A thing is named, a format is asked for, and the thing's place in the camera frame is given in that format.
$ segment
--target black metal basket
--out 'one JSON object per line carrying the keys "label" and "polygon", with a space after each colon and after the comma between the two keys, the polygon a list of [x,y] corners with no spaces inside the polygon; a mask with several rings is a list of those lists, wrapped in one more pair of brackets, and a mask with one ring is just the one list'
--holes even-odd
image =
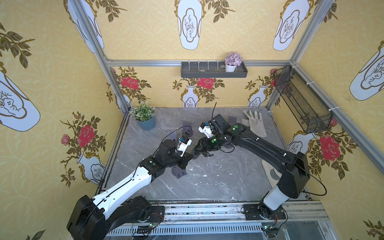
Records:
{"label": "black metal basket", "polygon": [[332,112],[291,66],[280,68],[273,75],[277,91],[305,133],[328,129]]}

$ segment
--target gray shelf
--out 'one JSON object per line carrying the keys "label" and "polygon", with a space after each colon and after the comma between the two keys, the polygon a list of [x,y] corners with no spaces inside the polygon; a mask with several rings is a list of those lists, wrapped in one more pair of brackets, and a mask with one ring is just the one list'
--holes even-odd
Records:
{"label": "gray shelf", "polygon": [[212,62],[182,62],[181,63],[181,77],[182,78],[246,78],[247,67],[244,63],[237,66],[235,72],[226,73],[225,68],[221,68],[221,65],[225,65],[224,61],[212,61]]}

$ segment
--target vase illustration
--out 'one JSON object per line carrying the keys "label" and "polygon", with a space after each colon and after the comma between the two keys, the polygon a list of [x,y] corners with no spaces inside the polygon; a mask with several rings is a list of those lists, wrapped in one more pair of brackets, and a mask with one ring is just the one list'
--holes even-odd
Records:
{"label": "vase illustration", "polygon": [[313,4],[313,0],[288,0],[285,3],[273,41],[275,50],[283,51],[291,44]]}
{"label": "vase illustration", "polygon": [[264,90],[267,87],[268,86],[260,86],[259,91],[249,98],[248,107],[261,106],[263,104],[266,99]]}
{"label": "vase illustration", "polygon": [[[79,20],[78,20],[79,17],[76,14],[73,1],[75,1],[75,0],[68,0],[68,2],[67,2],[68,13],[71,16],[73,23],[75,24],[77,30],[79,31],[84,42],[87,44],[88,48],[91,50],[91,52],[95,53],[96,50],[95,50],[94,46],[91,44],[91,42],[89,41],[89,39],[91,39],[91,36],[88,36],[86,34],[86,32],[84,31],[85,26],[79,22]],[[96,18],[93,15],[93,11],[92,11],[90,5],[84,0],[80,0],[80,3],[83,5],[83,7],[85,9],[85,13],[87,15],[87,20],[90,21],[90,24],[92,26],[92,30],[96,34],[97,40],[100,44],[100,47],[104,48],[104,43],[103,43],[103,39],[101,37],[99,25],[97,24]]]}
{"label": "vase illustration", "polygon": [[181,45],[194,50],[199,44],[203,6],[198,0],[180,0],[177,6],[177,23]]}
{"label": "vase illustration", "polygon": [[199,97],[193,92],[195,86],[187,86],[187,93],[183,97],[183,107],[194,108],[197,107]]}
{"label": "vase illustration", "polygon": [[104,164],[95,156],[91,157],[90,159],[86,158],[84,152],[81,153],[77,163],[80,163],[84,166],[85,177],[92,183],[98,185],[101,178],[103,177],[105,169]]}
{"label": "vase illustration", "polygon": [[0,74],[0,124],[16,131],[31,129],[40,120],[33,103],[5,74]]}
{"label": "vase illustration", "polygon": [[381,48],[384,41],[380,43],[379,51],[359,71],[349,86],[349,90],[357,100],[366,100],[384,87],[384,52]]}
{"label": "vase illustration", "polygon": [[290,152],[297,154],[298,152],[306,154],[308,151],[309,142],[316,138],[315,133],[310,133],[307,135],[297,134],[287,145],[287,148]]}

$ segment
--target pink rose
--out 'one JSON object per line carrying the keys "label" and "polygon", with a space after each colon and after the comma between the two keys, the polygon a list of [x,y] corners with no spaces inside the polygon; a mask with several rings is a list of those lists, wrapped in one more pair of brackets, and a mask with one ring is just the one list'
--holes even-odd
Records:
{"label": "pink rose", "polygon": [[277,68],[271,69],[271,71],[269,72],[269,75],[273,75],[276,71],[277,71]]}
{"label": "pink rose", "polygon": [[122,78],[120,79],[121,85],[126,86],[127,88],[132,88],[132,89],[138,89],[139,84],[136,79],[127,77],[127,78]]}
{"label": "pink rose", "polygon": [[64,144],[67,146],[70,142],[70,137],[67,134],[64,134],[63,138],[61,139],[61,144]]}
{"label": "pink rose", "polygon": [[325,160],[335,161],[340,156],[339,144],[330,135],[320,138],[321,153]]}
{"label": "pink rose", "polygon": [[213,78],[199,78],[197,85],[202,86],[203,88],[211,89],[215,85],[215,81]]}
{"label": "pink rose", "polygon": [[336,118],[332,118],[331,119],[331,122],[329,123],[329,125],[331,126],[331,127],[334,127],[334,126],[336,126],[337,125],[337,120],[336,120]]}
{"label": "pink rose", "polygon": [[91,128],[90,125],[86,125],[81,128],[77,143],[80,144],[81,147],[85,147],[94,137],[95,134],[93,133],[93,128]]}

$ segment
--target white glove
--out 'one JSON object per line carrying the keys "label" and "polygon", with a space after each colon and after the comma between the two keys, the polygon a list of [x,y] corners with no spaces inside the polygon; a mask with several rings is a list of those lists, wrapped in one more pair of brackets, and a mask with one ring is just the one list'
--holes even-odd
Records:
{"label": "white glove", "polygon": [[263,117],[261,113],[258,113],[257,111],[254,111],[254,113],[252,113],[251,110],[248,110],[248,113],[246,111],[243,111],[243,113],[248,117],[249,120],[241,119],[241,123],[246,126],[249,126],[251,128],[251,131],[257,136],[266,137]]}

